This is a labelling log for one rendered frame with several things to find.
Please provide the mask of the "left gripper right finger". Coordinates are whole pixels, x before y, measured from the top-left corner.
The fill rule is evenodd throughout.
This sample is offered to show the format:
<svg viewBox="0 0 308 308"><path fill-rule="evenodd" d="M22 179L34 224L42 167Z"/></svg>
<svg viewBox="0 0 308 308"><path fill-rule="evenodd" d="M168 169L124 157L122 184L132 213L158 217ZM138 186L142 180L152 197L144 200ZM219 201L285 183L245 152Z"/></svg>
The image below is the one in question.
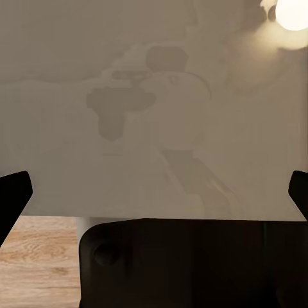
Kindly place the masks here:
<svg viewBox="0 0 308 308"><path fill-rule="evenodd" d="M294 171L288 193L308 221L308 173Z"/></svg>

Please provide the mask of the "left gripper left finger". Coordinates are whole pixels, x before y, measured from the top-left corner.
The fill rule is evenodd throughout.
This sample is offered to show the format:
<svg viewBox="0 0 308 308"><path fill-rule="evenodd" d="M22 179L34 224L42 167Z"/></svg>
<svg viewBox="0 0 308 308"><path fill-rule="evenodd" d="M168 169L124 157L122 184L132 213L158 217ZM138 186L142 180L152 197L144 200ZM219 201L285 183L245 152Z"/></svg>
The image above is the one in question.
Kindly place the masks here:
<svg viewBox="0 0 308 308"><path fill-rule="evenodd" d="M32 195L27 171L0 178L0 247Z"/></svg>

